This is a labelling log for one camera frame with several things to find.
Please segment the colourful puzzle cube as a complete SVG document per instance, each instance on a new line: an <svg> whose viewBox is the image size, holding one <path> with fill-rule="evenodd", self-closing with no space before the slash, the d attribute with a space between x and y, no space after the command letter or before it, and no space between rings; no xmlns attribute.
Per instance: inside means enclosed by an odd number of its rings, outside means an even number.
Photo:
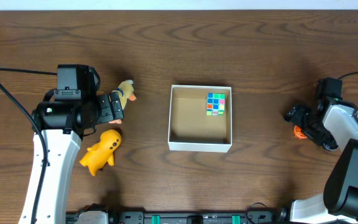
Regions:
<svg viewBox="0 0 358 224"><path fill-rule="evenodd" d="M206 115L222 116L225 112L226 96L224 93L208 93L206 97Z"/></svg>

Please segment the orange round disc toy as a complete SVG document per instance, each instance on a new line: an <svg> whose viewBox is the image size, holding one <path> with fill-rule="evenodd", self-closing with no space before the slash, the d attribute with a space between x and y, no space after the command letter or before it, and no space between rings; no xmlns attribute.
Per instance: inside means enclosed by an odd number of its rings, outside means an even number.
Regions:
<svg viewBox="0 0 358 224"><path fill-rule="evenodd" d="M293 127L293 134L297 139L307 139L308 138L306 135L304 135L302 133L302 129L297 125L294 125L294 127Z"/></svg>

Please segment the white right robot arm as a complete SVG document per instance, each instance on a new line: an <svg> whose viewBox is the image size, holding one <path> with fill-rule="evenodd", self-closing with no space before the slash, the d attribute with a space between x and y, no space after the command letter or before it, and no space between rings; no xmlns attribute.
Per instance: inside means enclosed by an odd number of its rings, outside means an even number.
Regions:
<svg viewBox="0 0 358 224"><path fill-rule="evenodd" d="M287 218L297 223L358 223L358 111L352 103L325 98L317 113L296 105L285 120L326 149L339 149L323 193L291 203Z"/></svg>

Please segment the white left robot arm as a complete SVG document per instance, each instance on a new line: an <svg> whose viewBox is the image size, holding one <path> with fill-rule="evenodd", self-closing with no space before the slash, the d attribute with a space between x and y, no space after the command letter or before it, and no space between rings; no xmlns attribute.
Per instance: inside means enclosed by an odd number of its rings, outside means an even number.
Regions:
<svg viewBox="0 0 358 224"><path fill-rule="evenodd" d="M50 101L59 93L48 91L40 111L33 111L39 130L33 138L34 161L20 223L65 223L71 174L85 127L75 127L75 100Z"/></svg>

